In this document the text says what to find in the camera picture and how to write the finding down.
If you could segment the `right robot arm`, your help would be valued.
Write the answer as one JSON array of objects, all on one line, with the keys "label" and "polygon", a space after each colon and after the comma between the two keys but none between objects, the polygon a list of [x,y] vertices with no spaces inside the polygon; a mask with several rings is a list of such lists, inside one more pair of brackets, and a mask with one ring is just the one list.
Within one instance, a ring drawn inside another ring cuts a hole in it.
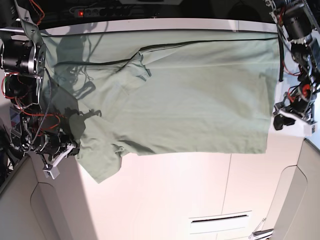
[{"label": "right robot arm", "polygon": [[45,170],[74,156],[79,146],[52,112],[53,80],[46,64],[46,44],[24,0],[0,2],[0,68],[3,96],[10,100],[11,145],[21,153],[40,155]]}]

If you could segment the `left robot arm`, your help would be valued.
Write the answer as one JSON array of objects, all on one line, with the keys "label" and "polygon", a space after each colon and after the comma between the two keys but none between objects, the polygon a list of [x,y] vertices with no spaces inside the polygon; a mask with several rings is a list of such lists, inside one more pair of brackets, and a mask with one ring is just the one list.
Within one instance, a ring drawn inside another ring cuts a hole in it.
[{"label": "left robot arm", "polygon": [[296,77],[283,100],[274,104],[273,127],[280,131],[295,123],[311,136],[317,131],[315,101],[320,92],[320,44],[312,36],[320,26],[306,0],[267,0],[277,27],[281,73]]}]

